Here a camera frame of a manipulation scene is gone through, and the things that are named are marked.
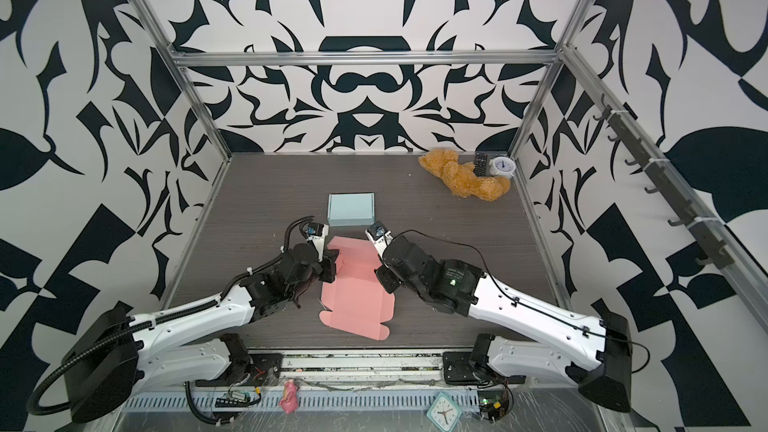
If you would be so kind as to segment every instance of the pink figurine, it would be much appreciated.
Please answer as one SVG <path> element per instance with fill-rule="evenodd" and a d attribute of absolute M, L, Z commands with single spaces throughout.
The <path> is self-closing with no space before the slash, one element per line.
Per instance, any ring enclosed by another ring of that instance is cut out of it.
<path fill-rule="evenodd" d="M 296 392 L 298 387 L 293 383 L 293 379 L 288 379 L 286 385 L 283 388 L 283 398 L 280 399 L 279 406 L 283 408 L 286 414 L 290 414 L 297 408 L 299 408 L 299 399 L 296 398 Z"/>

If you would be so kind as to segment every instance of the square clock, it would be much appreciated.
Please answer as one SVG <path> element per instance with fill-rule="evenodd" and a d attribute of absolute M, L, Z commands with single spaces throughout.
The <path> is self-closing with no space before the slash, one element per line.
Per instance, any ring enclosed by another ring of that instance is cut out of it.
<path fill-rule="evenodd" d="M 461 416 L 462 409 L 445 392 L 437 394 L 427 411 L 427 417 L 443 432 L 451 432 Z"/>

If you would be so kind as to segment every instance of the pink toy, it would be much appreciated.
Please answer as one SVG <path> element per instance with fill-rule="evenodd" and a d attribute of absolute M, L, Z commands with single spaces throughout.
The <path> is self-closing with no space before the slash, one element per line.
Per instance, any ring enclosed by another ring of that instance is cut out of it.
<path fill-rule="evenodd" d="M 336 280 L 322 285 L 321 301 L 331 309 L 320 312 L 328 327 L 383 341 L 389 328 L 382 322 L 392 320 L 395 295 L 388 294 L 376 278 L 381 266 L 376 249 L 367 240 L 334 237 L 328 248 L 339 249 Z"/>
<path fill-rule="evenodd" d="M 293 383 L 293 379 L 288 379 L 288 381 L 286 381 L 286 385 L 283 388 L 283 398 L 280 399 L 280 402 L 278 403 L 286 414 L 290 414 L 299 408 L 299 399 L 296 398 L 298 389 L 296 384 Z"/>

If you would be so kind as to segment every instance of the brown teddy bear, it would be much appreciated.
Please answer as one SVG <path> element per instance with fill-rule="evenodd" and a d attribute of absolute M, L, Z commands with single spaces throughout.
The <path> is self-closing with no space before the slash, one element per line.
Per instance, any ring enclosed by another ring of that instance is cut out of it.
<path fill-rule="evenodd" d="M 455 150 L 434 149 L 418 158 L 418 163 L 430 174 L 442 179 L 454 196 L 477 196 L 482 200 L 493 201 L 509 190 L 506 177 L 477 177 L 473 170 L 475 164 L 458 164 Z"/>

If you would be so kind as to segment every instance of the dark wooden tabletop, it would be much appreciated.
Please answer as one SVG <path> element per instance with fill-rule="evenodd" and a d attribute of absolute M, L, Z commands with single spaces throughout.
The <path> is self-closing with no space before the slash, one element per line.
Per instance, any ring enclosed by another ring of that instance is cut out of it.
<path fill-rule="evenodd" d="M 220 291 L 245 267 L 280 251 L 286 226 L 314 215 L 326 222 L 328 195 L 374 192 L 376 218 L 393 233 L 415 228 L 425 234 L 472 244 L 490 272 L 519 291 L 554 302 L 514 186 L 495 202 L 451 195 L 412 155 L 264 156 L 236 154 L 216 197 L 172 305 Z M 338 227 L 331 235 L 365 238 L 365 227 Z M 409 240 L 436 259 L 457 258 L 482 267 L 470 248 L 415 234 Z M 294 232 L 293 243 L 300 240 Z M 236 330 L 250 348 L 438 348 L 471 347 L 479 333 L 527 340 L 488 322 L 432 310 L 414 293 L 395 292 L 388 339 L 374 341 L 329 328 L 318 314 L 321 284 L 312 286 L 296 310 L 271 315 Z"/>

